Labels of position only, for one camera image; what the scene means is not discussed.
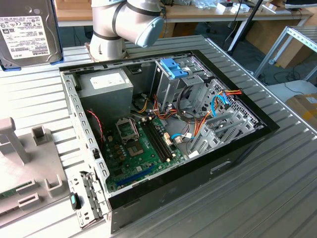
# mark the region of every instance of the slotted aluminum table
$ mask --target slotted aluminum table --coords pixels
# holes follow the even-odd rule
[[[202,36],[165,38],[132,56],[202,51],[281,127],[243,164],[115,233],[116,238],[316,237],[317,132],[259,81]],[[15,119],[18,135],[49,128],[69,177],[85,170],[66,108],[58,67],[91,62],[84,47],[64,49],[66,63],[0,71],[0,117]],[[101,221],[80,230],[68,198],[0,229],[0,237],[106,238]]]
[[[289,38],[286,40],[274,59],[271,59],[274,52],[277,50],[278,47],[280,47],[287,36],[289,36]],[[274,64],[278,60],[278,58],[287,48],[288,43],[291,41],[292,38],[300,41],[305,46],[309,47],[317,53],[317,26],[286,26],[281,35],[277,38],[272,48],[267,53],[266,57],[261,62],[260,66],[255,71],[254,77],[257,78],[262,73],[264,66],[268,62]],[[316,67],[304,78],[304,80],[307,81],[316,71],[317,64]]]

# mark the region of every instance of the chipset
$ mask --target chipset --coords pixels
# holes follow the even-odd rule
[[[143,147],[139,141],[133,141],[133,142],[128,143],[126,145],[126,148],[128,149],[128,152],[129,152],[131,157],[140,155],[144,152]]]

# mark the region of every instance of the barcode sticker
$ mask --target barcode sticker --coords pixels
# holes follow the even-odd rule
[[[317,103],[317,99],[316,99],[316,98],[306,97],[306,99],[307,99],[310,103]]]
[[[50,54],[41,16],[0,17],[0,31],[14,60]]]
[[[119,73],[105,74],[102,76],[92,77],[90,79],[90,82],[93,85],[94,89],[106,88],[125,83],[124,79]]]

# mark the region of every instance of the yellow wire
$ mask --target yellow wire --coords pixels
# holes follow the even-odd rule
[[[240,92],[241,90],[226,90],[228,93],[233,93],[233,92]]]
[[[142,112],[144,112],[144,111],[146,110],[147,104],[148,104],[148,100],[149,100],[149,99],[146,99],[145,104],[144,104],[144,107],[142,108],[142,110],[138,111],[138,113],[142,113]]]

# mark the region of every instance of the red wire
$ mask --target red wire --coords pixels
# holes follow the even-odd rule
[[[96,116],[96,114],[94,114],[92,111],[87,110],[87,112],[90,113],[91,115],[93,115],[96,118],[96,120],[97,120],[97,122],[99,124],[100,134],[101,134],[101,149],[102,149],[103,148],[103,142],[104,142],[104,139],[103,139],[104,133],[103,133],[103,128],[101,126],[101,122],[100,122],[99,118]]]

